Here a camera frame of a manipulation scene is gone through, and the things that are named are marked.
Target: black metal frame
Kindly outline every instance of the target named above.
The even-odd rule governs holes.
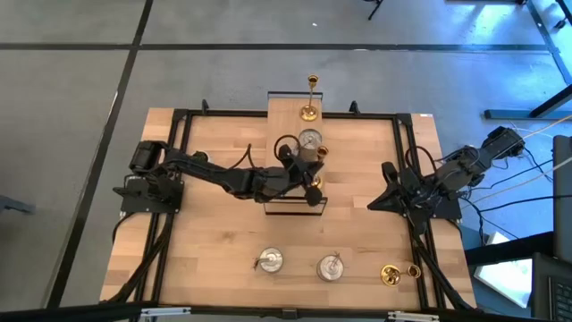
[[[375,8],[373,9],[373,11],[369,14],[369,17],[367,17],[367,19],[369,21],[372,20],[372,18],[374,18],[375,13],[377,13],[377,10],[379,9],[379,6],[382,5],[383,0],[375,0]]]
[[[556,111],[570,99],[572,85],[568,85],[532,111],[491,109],[484,111],[484,117],[490,120],[559,120],[572,114],[572,111]]]
[[[269,95],[275,94],[287,94],[287,95],[307,95],[307,92],[272,92]],[[185,120],[185,132],[183,133],[183,142],[181,143],[181,148],[186,150],[187,143],[190,136],[190,126],[192,123],[193,116],[230,116],[230,117],[267,117],[267,111],[252,111],[252,110],[211,110],[208,106],[208,103],[203,100],[201,109],[176,109],[173,112],[173,121],[172,127],[170,129],[169,135],[169,143],[171,142],[171,137],[174,137],[174,133],[177,131],[177,124],[181,119],[180,115],[184,114],[186,116]],[[337,112],[323,112],[322,117],[324,119],[358,119],[358,120],[380,120],[380,121],[390,121],[393,129],[393,135],[395,139],[395,147],[398,153],[398,164],[400,170],[405,168],[405,153],[403,150],[403,142],[401,139],[400,133],[400,126],[404,126],[407,134],[408,145],[410,147],[414,147],[415,143],[415,134],[413,132],[413,123],[411,120],[411,114],[372,114],[366,113],[362,114],[359,109],[358,105],[355,102],[352,102],[349,112],[348,113],[337,113]],[[413,158],[413,164],[415,167],[419,168],[419,160],[418,154],[415,149],[411,149],[411,156]],[[429,250],[432,258],[437,261],[437,253],[434,246],[433,240],[433,232],[431,231],[431,225],[429,223],[429,229],[425,234],[425,240],[427,244],[427,249]],[[156,225],[153,225],[153,221],[149,226],[149,230],[147,233],[147,244],[152,244],[154,240],[154,236],[156,235]],[[411,241],[411,249],[412,249],[412,256],[413,261],[416,265],[423,269],[421,258],[416,253],[415,248],[413,247],[414,240],[413,240],[413,227],[411,223],[409,223],[409,238]],[[164,274],[164,267],[166,265],[166,254],[167,254],[167,246],[164,250],[161,251],[157,262],[157,271],[155,282],[153,285],[153,295],[151,301],[159,301],[159,292],[162,284],[163,274]],[[440,309],[445,308],[445,301],[444,301],[444,294],[441,290],[441,287],[434,282],[434,289],[435,289],[435,298],[437,307]],[[139,285],[139,289],[144,288],[145,281],[141,282],[142,285]],[[429,308],[428,300],[427,300],[427,289],[425,285],[424,278],[419,278],[416,280],[417,285],[417,293],[419,297],[419,303],[421,309]],[[207,306],[193,306],[194,313],[202,313],[202,314],[233,314],[233,315],[254,315],[254,316],[276,316],[280,318],[298,318],[301,312],[305,312],[303,316],[312,316],[312,317],[353,317],[353,318],[382,318],[387,317],[388,310],[351,310],[351,309],[274,309],[274,308],[229,308],[229,307],[207,307]]]
[[[561,63],[559,51],[551,42],[547,30],[542,27],[539,31],[543,34],[544,45],[429,45],[429,44],[142,44],[141,39],[154,0],[146,0],[139,24],[130,43],[0,43],[0,50],[55,50],[55,51],[128,51],[127,59],[123,67],[122,76],[117,86],[117,96],[112,104],[109,117],[102,130],[102,137],[97,145],[95,156],[88,170],[84,187],[76,205],[71,230],[66,236],[65,250],[55,267],[55,275],[52,277],[47,287],[47,307],[57,308],[67,284],[68,277],[72,270],[73,260],[80,245],[81,235],[87,222],[89,210],[95,195],[97,183],[103,168],[105,156],[111,142],[114,127],[119,117],[122,101],[129,84],[131,72],[139,51],[157,50],[373,50],[373,51],[442,51],[442,52],[483,52],[483,51],[543,51],[550,52],[554,57],[562,76],[569,79],[566,67]],[[528,2],[529,9],[533,14],[534,22],[540,22],[540,16],[536,13],[532,1]],[[227,115],[239,114],[227,111]],[[219,112],[211,111],[210,114],[217,115]],[[330,117],[345,117],[345,114],[331,113]],[[375,116],[364,114],[366,119],[375,119]]]
[[[557,0],[560,7],[568,17],[568,19],[572,19],[570,17],[570,11],[568,10],[566,4],[562,0]],[[534,19],[534,23],[536,24],[536,28],[543,36],[544,44],[548,47],[548,51],[552,54],[552,58],[554,59],[554,63],[560,70],[562,74],[562,78],[567,84],[567,87],[564,88],[560,93],[556,94],[555,96],[549,98],[546,102],[542,103],[540,106],[536,107],[532,111],[528,110],[506,110],[506,109],[489,109],[484,111],[484,118],[489,120],[559,120],[563,117],[566,117],[572,114],[572,111],[556,111],[559,107],[564,105],[572,98],[572,75],[566,68],[562,57],[560,57],[559,50],[554,45],[552,41],[551,35],[546,29],[544,22],[536,11],[536,7],[534,7],[533,1],[528,1],[526,3],[530,14]]]
[[[467,265],[484,266],[522,258],[531,258],[534,253],[554,256],[554,232],[538,233],[513,241],[480,246],[465,250]]]
[[[283,196],[283,197],[278,197],[278,198],[274,198],[270,201],[268,201],[267,203],[264,204],[264,206],[266,204],[280,204],[280,200],[297,200],[299,201],[299,204],[303,204],[303,205],[307,205],[307,201],[306,198],[304,197],[299,197],[299,196]],[[282,204],[295,204],[293,202],[283,202]],[[287,215],[287,216],[321,216],[324,213],[324,209],[325,206],[328,204],[328,198],[327,197],[322,197],[320,199],[320,203],[318,203],[316,205],[317,206],[322,206],[322,211],[318,212],[299,212],[299,211],[292,211],[292,212],[288,212],[288,211],[267,211],[265,208],[265,214],[268,216],[280,216],[280,215]]]

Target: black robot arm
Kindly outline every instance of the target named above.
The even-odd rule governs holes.
[[[161,155],[164,160],[157,164]],[[307,203],[317,205],[322,192],[312,185],[312,181],[324,164],[302,160],[285,144],[276,156],[282,166],[224,168],[208,162],[204,152],[190,156],[161,141],[141,141],[130,162],[132,178],[128,178],[125,187],[114,190],[124,198],[137,198],[143,203],[153,200],[165,205],[180,204],[182,187],[175,180],[175,174],[183,173],[219,185],[238,199],[253,199],[260,203],[302,186],[306,190]]]
[[[446,212],[440,211],[442,206],[457,202],[460,189],[479,184],[493,160],[515,157],[524,146],[516,132],[500,126],[489,133],[480,148],[465,146],[446,156],[434,174],[423,176],[411,166],[398,173],[391,162],[385,162],[382,172],[387,189],[367,208],[406,215],[415,232],[424,233],[427,219],[447,215],[440,213]]]

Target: small metal container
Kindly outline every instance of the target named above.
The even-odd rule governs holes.
[[[318,262],[316,266],[318,276],[325,282],[333,282],[343,275],[343,262],[340,254],[328,255]]]
[[[274,247],[269,247],[260,253],[255,268],[260,266],[266,273],[276,273],[282,268],[283,263],[282,253]]]

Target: concrete floor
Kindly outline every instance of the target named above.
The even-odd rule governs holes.
[[[563,17],[550,0],[534,3],[547,26]],[[0,0],[0,42],[130,43],[143,4]],[[143,42],[543,43],[526,7],[513,4],[387,0],[368,22],[372,8],[350,0],[157,1]],[[567,64],[572,63],[571,33],[570,25],[551,30]],[[0,310],[42,305],[126,56],[123,51],[0,51],[0,193],[38,207],[34,216],[12,211],[0,216]],[[434,114],[443,153],[480,145],[496,126],[509,125],[485,121],[484,109],[532,109],[565,87],[551,56],[542,52],[139,52],[63,305],[98,300],[121,202],[111,189],[127,173],[149,107],[198,108],[205,98],[212,108],[264,109],[267,90],[306,90],[310,73],[320,76],[317,90],[324,93],[327,111],[345,111],[356,99],[367,112]],[[528,130],[545,124],[516,123]],[[572,125],[546,133],[572,135]],[[537,135],[526,145],[539,163],[551,158],[550,138]],[[489,171],[483,184],[530,166],[526,158],[509,164],[509,170]],[[479,205],[550,194],[551,184],[541,179]],[[487,217],[518,236],[552,228],[549,201]],[[478,226],[469,208],[463,225]],[[485,231],[494,230],[485,224]]]

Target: desk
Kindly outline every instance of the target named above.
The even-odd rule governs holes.
[[[274,103],[292,104],[296,98],[280,99],[283,101]],[[167,141],[172,113],[172,108],[151,108],[142,139]],[[417,144],[439,157],[441,148],[433,117],[413,114],[412,118]],[[180,126],[176,141],[181,139],[181,131]],[[203,150],[212,162],[230,166],[251,143],[253,161],[262,166],[267,133],[265,117],[194,116],[187,153]],[[235,199],[218,186],[183,177],[184,200],[174,221],[161,303],[419,309],[414,279],[404,277],[397,287],[389,287],[379,276],[386,264],[402,270],[412,264],[405,219],[366,209],[385,189],[381,163],[397,161],[391,122],[324,118],[322,134],[330,150],[322,174],[324,196],[329,199],[322,216],[266,216],[260,204]],[[430,171],[426,158],[421,157],[421,165]],[[139,264],[149,218],[149,214],[136,214],[118,230],[102,300],[119,291]],[[433,236],[442,271],[464,300],[475,305],[457,228],[433,220]],[[282,270],[275,275],[252,269],[261,250],[270,246],[279,248],[285,258]],[[341,254],[346,270],[339,281],[326,283],[316,276],[315,265],[335,251]],[[434,305],[433,284],[428,269],[425,272],[429,303]],[[154,276],[151,267],[144,299],[149,299]]]

